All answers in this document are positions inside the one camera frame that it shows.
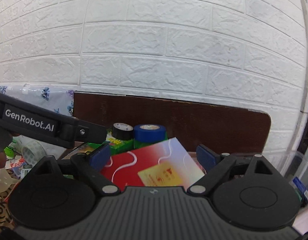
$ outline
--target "white logo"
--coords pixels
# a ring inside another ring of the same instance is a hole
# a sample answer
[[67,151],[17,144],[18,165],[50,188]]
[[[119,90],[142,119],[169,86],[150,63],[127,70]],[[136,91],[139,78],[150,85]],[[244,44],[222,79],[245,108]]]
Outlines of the white logo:
[[54,130],[54,125],[51,126],[50,123],[48,123],[46,126],[44,125],[44,123],[41,121],[35,121],[33,118],[26,118],[26,116],[24,114],[21,114],[21,116],[19,114],[16,114],[16,113],[11,113],[11,110],[10,109],[7,109],[5,111],[5,115],[7,117],[10,117],[12,119],[15,119],[17,121],[20,121],[20,122],[24,122],[26,124],[29,124],[29,125],[35,125],[36,127],[39,127],[41,129],[44,129],[44,130],[49,130],[50,132],[53,132]]
[[155,195],[155,194],[158,193],[158,190],[154,188],[154,189],[150,190],[150,193],[152,193],[153,195]]

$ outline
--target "yellow sticker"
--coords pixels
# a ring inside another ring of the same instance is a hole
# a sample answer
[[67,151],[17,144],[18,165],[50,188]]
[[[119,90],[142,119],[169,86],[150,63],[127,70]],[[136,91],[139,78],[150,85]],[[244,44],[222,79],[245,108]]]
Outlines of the yellow sticker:
[[182,183],[182,179],[169,162],[139,171],[137,175],[147,187],[170,187]]

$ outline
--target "black tape roll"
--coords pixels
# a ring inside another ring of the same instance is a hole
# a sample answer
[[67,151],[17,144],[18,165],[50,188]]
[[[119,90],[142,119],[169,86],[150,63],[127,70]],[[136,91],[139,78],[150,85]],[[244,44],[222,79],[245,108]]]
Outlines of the black tape roll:
[[116,139],[128,141],[133,139],[133,127],[126,123],[116,122],[113,124],[112,136]]

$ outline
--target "green bottle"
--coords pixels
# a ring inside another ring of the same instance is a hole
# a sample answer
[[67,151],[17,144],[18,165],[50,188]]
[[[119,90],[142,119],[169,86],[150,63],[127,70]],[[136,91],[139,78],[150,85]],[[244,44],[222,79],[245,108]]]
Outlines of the green bottle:
[[8,158],[9,160],[12,160],[14,158],[14,148],[16,146],[16,141],[13,140],[9,146],[7,146],[4,149],[4,152],[6,154],[6,158]]

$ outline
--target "brown wooden board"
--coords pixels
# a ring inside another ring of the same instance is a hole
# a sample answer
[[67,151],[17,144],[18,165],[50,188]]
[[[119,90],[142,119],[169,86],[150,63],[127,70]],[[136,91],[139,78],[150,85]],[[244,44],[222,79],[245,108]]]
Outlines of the brown wooden board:
[[115,122],[164,125],[188,151],[203,143],[217,153],[262,152],[267,113],[203,103],[137,96],[74,93],[74,116],[111,127]]

